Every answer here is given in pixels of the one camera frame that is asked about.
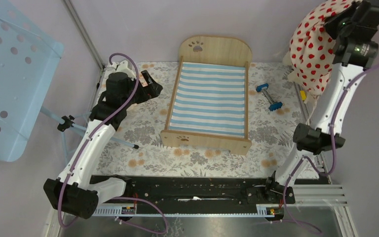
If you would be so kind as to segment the wooden pet bed frame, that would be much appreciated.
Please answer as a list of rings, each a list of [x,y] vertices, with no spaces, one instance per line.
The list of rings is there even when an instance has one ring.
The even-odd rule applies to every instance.
[[[179,48],[179,66],[170,100],[164,129],[160,133],[163,145],[178,147],[181,145],[200,146],[228,150],[232,154],[246,155],[251,148],[248,123],[248,85],[249,67],[252,51],[247,43],[232,37],[196,35],[183,41]],[[184,62],[236,66],[245,68],[245,136],[221,136],[169,129],[172,107],[176,96],[178,79]]]

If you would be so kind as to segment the red strawberry print duvet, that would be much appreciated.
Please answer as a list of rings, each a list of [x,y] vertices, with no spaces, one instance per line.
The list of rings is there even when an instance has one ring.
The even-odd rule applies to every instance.
[[[333,69],[335,39],[324,29],[324,20],[352,6],[351,0],[327,0],[314,7],[295,29],[287,52],[293,71],[287,79],[303,88],[307,98],[318,99]]]

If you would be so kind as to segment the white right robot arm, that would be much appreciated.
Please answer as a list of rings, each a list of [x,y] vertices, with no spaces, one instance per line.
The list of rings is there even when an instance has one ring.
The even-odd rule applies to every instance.
[[[269,203],[293,203],[292,185],[312,156],[336,150],[343,119],[364,76],[377,68],[379,0],[327,0],[312,9],[294,31],[283,62],[287,79],[301,86],[312,111],[297,125],[286,161],[267,178],[262,197]]]

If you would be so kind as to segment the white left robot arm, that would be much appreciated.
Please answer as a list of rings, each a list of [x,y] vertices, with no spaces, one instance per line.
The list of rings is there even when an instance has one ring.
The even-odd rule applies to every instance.
[[[133,190],[126,178],[111,176],[91,183],[97,158],[102,154],[120,123],[127,116],[127,109],[161,94],[163,87],[147,70],[140,72],[144,81],[128,68],[127,61],[118,64],[105,82],[105,91],[92,108],[84,136],[68,165],[56,179],[47,179],[43,189],[58,218],[63,213],[88,219],[97,206],[117,198],[127,203],[133,198]]]

